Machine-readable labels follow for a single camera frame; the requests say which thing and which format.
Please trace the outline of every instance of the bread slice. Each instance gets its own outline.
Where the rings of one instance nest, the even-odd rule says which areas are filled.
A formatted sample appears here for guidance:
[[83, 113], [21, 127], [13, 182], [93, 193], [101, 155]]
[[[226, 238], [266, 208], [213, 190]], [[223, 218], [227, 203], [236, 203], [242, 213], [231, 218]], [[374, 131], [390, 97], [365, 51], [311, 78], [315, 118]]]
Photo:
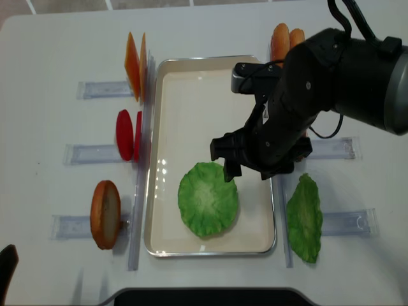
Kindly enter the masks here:
[[91, 205], [91, 233], [101, 250], [112, 249], [120, 228], [120, 197], [110, 180], [99, 182]]
[[278, 59], [285, 59], [286, 54], [289, 52], [290, 40], [289, 40], [289, 29], [286, 24], [278, 24], [273, 31], [270, 51], [271, 51], [271, 61], [276, 61]]

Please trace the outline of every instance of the clear plastic holder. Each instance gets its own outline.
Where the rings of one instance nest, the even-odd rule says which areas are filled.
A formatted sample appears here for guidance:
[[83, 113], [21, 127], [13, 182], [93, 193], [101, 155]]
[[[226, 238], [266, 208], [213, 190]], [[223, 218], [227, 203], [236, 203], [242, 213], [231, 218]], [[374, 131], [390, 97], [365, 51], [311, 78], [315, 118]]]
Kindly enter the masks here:
[[[121, 215], [120, 237], [129, 236], [130, 215]], [[51, 240], [92, 238], [91, 221], [88, 215], [53, 215]]]
[[375, 209], [323, 213], [322, 236], [377, 235]]
[[143, 207], [145, 205], [146, 184], [149, 175], [151, 148], [151, 121], [154, 109], [156, 89], [156, 62], [149, 51], [147, 64], [146, 99], [143, 104], [142, 137], [140, 140], [140, 158], [136, 177], [136, 196], [132, 211], [131, 238], [127, 269], [135, 271], [139, 267], [140, 242], [142, 240]]
[[128, 81], [79, 82], [77, 99], [123, 98], [134, 96]]
[[66, 145], [63, 163], [72, 166], [129, 162], [121, 158], [116, 145]]
[[313, 152], [307, 159], [361, 159], [360, 139], [343, 137], [312, 140]]

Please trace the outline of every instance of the green lettuce slice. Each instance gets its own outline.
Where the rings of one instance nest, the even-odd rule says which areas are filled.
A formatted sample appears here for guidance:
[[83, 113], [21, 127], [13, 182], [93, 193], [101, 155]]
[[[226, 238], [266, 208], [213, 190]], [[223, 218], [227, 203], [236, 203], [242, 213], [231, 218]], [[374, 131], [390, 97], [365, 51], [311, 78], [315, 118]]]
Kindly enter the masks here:
[[316, 263], [321, 247], [323, 214], [319, 189], [307, 173], [299, 178], [299, 184], [286, 206], [286, 215], [292, 250], [304, 261]]
[[218, 234], [234, 222], [238, 192], [234, 180], [224, 181], [217, 163], [197, 163], [178, 187], [178, 207], [183, 223], [197, 236]]

